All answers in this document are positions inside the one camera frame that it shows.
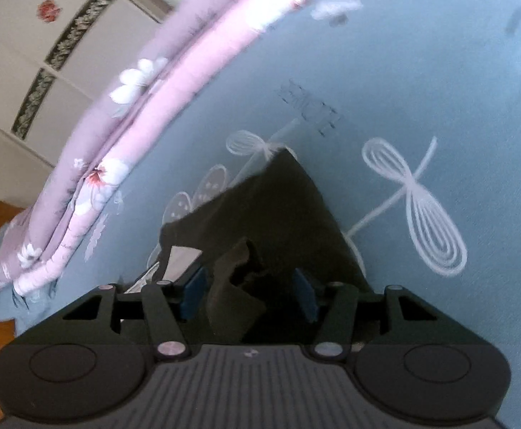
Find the red flower decoration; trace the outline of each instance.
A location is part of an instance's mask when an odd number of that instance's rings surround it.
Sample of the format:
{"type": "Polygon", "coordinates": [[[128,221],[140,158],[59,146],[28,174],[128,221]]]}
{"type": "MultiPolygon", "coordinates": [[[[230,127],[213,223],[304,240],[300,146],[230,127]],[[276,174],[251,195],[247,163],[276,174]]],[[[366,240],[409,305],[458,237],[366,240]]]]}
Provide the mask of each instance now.
{"type": "Polygon", "coordinates": [[[46,0],[38,6],[36,15],[44,22],[50,23],[58,19],[59,13],[62,11],[54,0],[46,0]]]}

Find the ribbed gray surface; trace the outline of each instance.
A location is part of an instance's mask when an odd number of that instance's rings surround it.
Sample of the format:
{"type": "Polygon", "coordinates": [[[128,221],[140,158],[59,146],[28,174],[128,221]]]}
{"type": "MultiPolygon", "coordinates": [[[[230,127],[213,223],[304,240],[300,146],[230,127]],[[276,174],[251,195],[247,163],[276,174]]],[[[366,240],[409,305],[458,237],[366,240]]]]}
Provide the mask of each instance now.
{"type": "MultiPolygon", "coordinates": [[[[7,418],[0,429],[50,425],[7,418]]],[[[407,429],[420,426],[380,412],[336,365],[290,346],[204,346],[183,363],[157,367],[136,399],[75,429],[407,429]]],[[[464,426],[498,429],[490,419],[464,426]]]]}

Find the bed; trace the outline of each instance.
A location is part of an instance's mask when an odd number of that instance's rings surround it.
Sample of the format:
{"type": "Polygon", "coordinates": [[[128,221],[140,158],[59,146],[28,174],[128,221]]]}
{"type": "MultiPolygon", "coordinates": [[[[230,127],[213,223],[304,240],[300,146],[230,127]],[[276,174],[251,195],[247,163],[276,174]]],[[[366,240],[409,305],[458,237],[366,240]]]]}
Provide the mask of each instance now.
{"type": "Polygon", "coordinates": [[[247,19],[258,36],[123,172],[61,277],[24,304],[0,290],[0,320],[21,333],[132,282],[163,223],[287,147],[374,289],[401,283],[505,354],[498,416],[521,428],[521,0],[295,1],[247,19]]]}

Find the black garment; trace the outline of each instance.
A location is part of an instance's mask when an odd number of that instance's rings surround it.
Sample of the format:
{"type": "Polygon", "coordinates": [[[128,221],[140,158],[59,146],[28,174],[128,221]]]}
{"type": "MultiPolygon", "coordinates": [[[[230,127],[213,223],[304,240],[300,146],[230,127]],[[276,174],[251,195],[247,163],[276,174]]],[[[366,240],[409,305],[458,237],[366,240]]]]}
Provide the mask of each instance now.
{"type": "MultiPolygon", "coordinates": [[[[202,250],[201,262],[212,275],[212,288],[198,317],[183,325],[189,341],[240,342],[247,330],[262,329],[262,336],[267,337],[271,329],[267,317],[276,325],[295,315],[300,321],[291,297],[295,268],[304,269],[322,283],[341,281],[371,292],[318,189],[286,151],[278,153],[260,175],[225,191],[182,220],[165,225],[160,243],[154,281],[163,277],[173,246],[202,250]],[[252,257],[260,260],[257,269],[247,264],[251,250],[255,252],[252,257]],[[248,271],[235,281],[235,271],[243,265],[248,271]],[[246,292],[245,280],[253,272],[256,276],[252,278],[264,279],[246,292]],[[267,298],[263,292],[278,295],[267,298]],[[281,317],[284,309],[287,318],[281,317]]],[[[292,333],[291,328],[298,325],[294,320],[285,327],[292,333]]]]}

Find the pink quilt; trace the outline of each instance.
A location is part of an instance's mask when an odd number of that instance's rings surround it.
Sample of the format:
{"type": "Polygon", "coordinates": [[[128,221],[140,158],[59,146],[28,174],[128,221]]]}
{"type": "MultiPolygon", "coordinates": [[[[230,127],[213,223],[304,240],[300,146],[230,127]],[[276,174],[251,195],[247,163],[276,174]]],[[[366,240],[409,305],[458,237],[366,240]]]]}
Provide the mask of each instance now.
{"type": "Polygon", "coordinates": [[[59,278],[105,203],[167,124],[268,25],[305,0],[187,0],[73,131],[36,203],[0,247],[0,289],[59,278]]]}

